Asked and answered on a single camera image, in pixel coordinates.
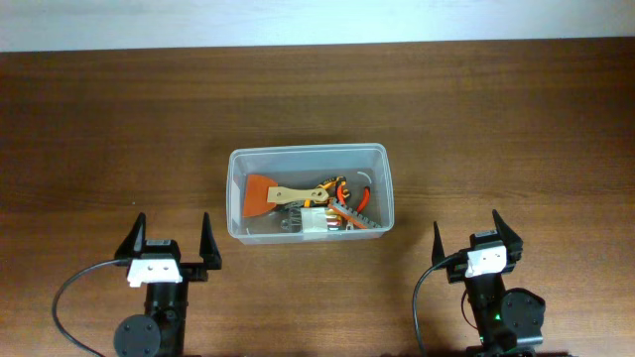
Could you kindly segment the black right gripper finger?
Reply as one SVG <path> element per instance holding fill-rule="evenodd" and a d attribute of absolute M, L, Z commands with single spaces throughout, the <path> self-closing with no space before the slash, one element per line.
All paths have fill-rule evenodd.
<path fill-rule="evenodd" d="M 441 267 L 443 265 L 443 261 L 445 260 L 443 240 L 438 223 L 436 221 L 434 222 L 434 242 L 431 258 L 433 266 L 437 268 Z"/>
<path fill-rule="evenodd" d="M 516 263 L 520 261 L 523 253 L 522 238 L 503 220 L 496 209 L 492 210 L 492 215 L 496 230 L 507 248 L 508 262 Z"/>

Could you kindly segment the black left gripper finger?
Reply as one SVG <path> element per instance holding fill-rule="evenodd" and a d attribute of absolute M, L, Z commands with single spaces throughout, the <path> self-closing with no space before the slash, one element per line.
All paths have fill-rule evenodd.
<path fill-rule="evenodd" d="M 141 212 L 132 229 L 124 238 L 114 254 L 115 260 L 134 259 L 141 254 L 146 236 L 146 215 Z"/>
<path fill-rule="evenodd" d="M 222 257 L 214 239 L 210 217 L 207 212 L 203 214 L 202 219 L 199 255 L 207 270 L 222 269 Z"/>

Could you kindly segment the orange scraper wooden handle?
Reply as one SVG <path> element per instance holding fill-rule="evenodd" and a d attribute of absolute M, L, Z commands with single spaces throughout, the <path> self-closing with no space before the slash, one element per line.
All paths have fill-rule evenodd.
<path fill-rule="evenodd" d="M 250 218 L 272 211 L 278 205 L 296 201 L 326 201 L 327 192 L 323 188 L 295 189 L 280 186 L 271 178 L 249 175 L 243 201 L 242 216 Z"/>

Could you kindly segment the clear plastic storage box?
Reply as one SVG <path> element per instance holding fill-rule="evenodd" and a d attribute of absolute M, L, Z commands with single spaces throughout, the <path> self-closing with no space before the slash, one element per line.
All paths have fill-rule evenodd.
<path fill-rule="evenodd" d="M 245 245 L 379 238 L 395 223 L 380 144 L 236 150 L 226 198 L 228 232 Z"/>

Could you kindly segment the metal socket bit rail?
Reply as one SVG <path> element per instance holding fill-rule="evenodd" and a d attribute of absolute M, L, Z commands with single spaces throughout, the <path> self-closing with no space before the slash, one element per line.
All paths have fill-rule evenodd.
<path fill-rule="evenodd" d="M 347 205 L 342 205 L 335 201 L 330 202 L 327 207 L 335 211 L 338 215 L 342 216 L 347 222 L 350 222 L 358 229 L 379 229 L 381 225 L 374 222 L 370 218 L 357 212 L 355 209 L 350 208 Z"/>

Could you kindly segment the red handled small cutters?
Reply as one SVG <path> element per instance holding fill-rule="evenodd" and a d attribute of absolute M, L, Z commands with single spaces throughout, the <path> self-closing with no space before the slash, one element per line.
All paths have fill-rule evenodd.
<path fill-rule="evenodd" d="M 356 208 L 352 208 L 352 209 L 355 209 L 357 212 L 363 214 L 363 210 L 367 206 L 369 200 L 370 200 L 370 187 L 366 186 L 364 188 L 364 190 L 363 190 L 363 196 L 362 196 L 362 199 L 361 199 L 360 203 L 357 205 Z M 335 202 L 340 203 L 342 205 L 347 205 L 346 202 L 343 202 L 343 201 L 335 201 Z M 344 221 L 345 221 L 345 224 L 344 224 L 344 229 L 345 230 L 358 229 L 355 226 L 353 226 L 350 222 L 347 222 L 345 219 L 344 219 Z"/>

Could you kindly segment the orange black long-nose pliers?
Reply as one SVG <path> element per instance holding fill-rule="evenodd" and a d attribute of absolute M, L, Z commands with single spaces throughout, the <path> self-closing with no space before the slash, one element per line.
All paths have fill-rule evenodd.
<path fill-rule="evenodd" d="M 303 208 L 327 206 L 334 200 L 346 202 L 350 198 L 350 190 L 347 187 L 347 178 L 345 176 L 328 178 L 320 183 L 317 188 L 323 188 L 327 192 L 328 198 L 326 201 L 305 200 Z"/>

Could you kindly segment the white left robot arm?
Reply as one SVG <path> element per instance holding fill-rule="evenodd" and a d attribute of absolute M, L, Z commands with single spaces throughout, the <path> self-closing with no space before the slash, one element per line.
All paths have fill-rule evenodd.
<path fill-rule="evenodd" d="M 175 240 L 146 238 L 146 215 L 138 215 L 114 254 L 127 269 L 132 288 L 146 288 L 144 312 L 125 318 L 114 333 L 117 355 L 182 356 L 185 350 L 189 284 L 205 283 L 210 271 L 222 268 L 209 215 L 203 216 L 199 262 L 184 263 Z"/>

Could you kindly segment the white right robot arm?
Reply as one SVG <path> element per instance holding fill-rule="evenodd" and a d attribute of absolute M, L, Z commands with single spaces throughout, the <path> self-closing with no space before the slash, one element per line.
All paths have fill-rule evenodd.
<path fill-rule="evenodd" d="M 446 255 L 441 232 L 434 227 L 432 263 L 446 271 L 451 284 L 463 283 L 480 344 L 468 356 L 533 356 L 544 341 L 541 328 L 546 302 L 526 289 L 506 289 L 503 276 L 521 260 L 523 240 L 492 212 L 494 228 L 474 233 L 470 245 Z"/>

